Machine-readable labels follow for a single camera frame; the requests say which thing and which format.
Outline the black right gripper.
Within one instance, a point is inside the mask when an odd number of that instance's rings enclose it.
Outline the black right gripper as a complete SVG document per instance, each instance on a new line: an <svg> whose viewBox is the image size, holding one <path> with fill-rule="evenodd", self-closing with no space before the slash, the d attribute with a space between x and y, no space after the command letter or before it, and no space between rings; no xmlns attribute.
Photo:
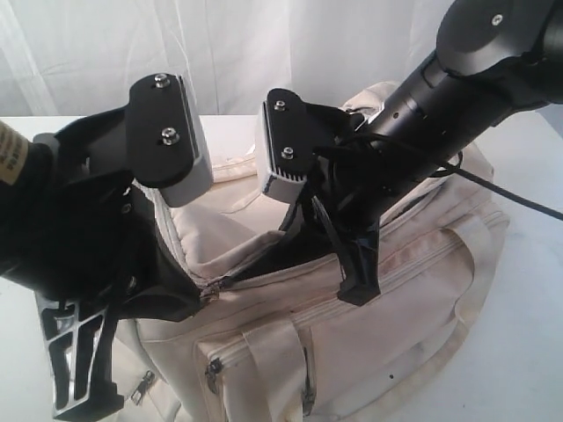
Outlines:
<svg viewBox="0 0 563 422"><path fill-rule="evenodd" d="M325 229L315 216L312 197L318 193L321 203L332 212L349 194L358 191L362 178L354 173L359 171L360 159L355 148L346 146L344 141L358 134L367 118L359 112L348 113L324 105L306 107L313 125L312 164L303 190L289 204L281 224L285 233L250 265L231 276L231 281L290 269L333 253ZM378 232L367 232L343 242L339 260L344 280L337 294L341 301L363 306L381 294L378 253Z"/></svg>

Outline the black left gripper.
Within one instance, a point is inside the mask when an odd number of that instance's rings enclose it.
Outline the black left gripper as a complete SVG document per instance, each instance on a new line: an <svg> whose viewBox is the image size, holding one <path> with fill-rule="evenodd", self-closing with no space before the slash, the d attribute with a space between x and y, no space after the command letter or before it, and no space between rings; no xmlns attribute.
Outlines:
<svg viewBox="0 0 563 422"><path fill-rule="evenodd" d="M118 320L179 322L202 309L154 201L133 186L124 108L33 140L2 123L1 275L38 292L54 418L123 408L112 379Z"/></svg>

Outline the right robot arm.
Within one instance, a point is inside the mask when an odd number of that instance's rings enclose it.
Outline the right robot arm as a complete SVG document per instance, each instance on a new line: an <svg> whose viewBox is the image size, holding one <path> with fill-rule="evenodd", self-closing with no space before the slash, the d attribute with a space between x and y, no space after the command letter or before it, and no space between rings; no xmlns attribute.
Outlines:
<svg viewBox="0 0 563 422"><path fill-rule="evenodd" d="M385 212L509 116L562 100L559 1L456 1L435 50L371 118L271 90L256 141L260 190L287 203L282 238L234 281L329 253L343 270L338 297L361 306L380 294Z"/></svg>

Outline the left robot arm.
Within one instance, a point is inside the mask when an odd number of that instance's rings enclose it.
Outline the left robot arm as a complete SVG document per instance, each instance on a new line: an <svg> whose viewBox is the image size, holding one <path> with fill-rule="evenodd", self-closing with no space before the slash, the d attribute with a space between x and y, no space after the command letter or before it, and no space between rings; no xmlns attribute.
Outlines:
<svg viewBox="0 0 563 422"><path fill-rule="evenodd" d="M185 205L212 176L184 112L130 106L33 140L1 127L1 274L33 291L61 421L98 421L124 396L112 378L122 319L177 322L201 290L172 256L157 197Z"/></svg>

